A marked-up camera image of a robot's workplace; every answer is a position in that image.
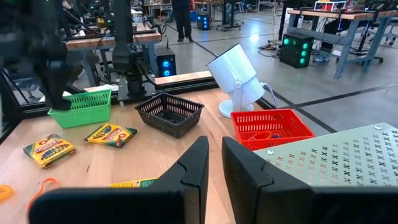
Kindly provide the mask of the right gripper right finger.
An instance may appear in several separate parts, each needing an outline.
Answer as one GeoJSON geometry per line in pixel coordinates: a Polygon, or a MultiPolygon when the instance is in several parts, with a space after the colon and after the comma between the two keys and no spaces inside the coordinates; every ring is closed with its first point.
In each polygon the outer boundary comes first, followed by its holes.
{"type": "Polygon", "coordinates": [[[307,139],[251,151],[222,140],[237,223],[396,223],[397,161],[350,142],[307,139]]]}

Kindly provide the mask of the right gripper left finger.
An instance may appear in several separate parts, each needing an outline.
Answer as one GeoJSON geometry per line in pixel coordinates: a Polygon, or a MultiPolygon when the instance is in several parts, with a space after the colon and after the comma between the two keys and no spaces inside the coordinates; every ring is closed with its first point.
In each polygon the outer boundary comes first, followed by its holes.
{"type": "Polygon", "coordinates": [[[144,188],[61,188],[35,199],[29,223],[204,223],[209,144],[200,136],[144,188]]]}

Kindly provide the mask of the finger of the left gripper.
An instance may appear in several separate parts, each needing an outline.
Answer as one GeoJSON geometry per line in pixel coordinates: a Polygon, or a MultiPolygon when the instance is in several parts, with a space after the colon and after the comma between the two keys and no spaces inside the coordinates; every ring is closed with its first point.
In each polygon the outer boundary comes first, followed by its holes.
{"type": "Polygon", "coordinates": [[[68,83],[51,83],[46,93],[46,104],[55,110],[68,111],[72,103],[63,97],[63,92],[67,86],[68,83]]]}

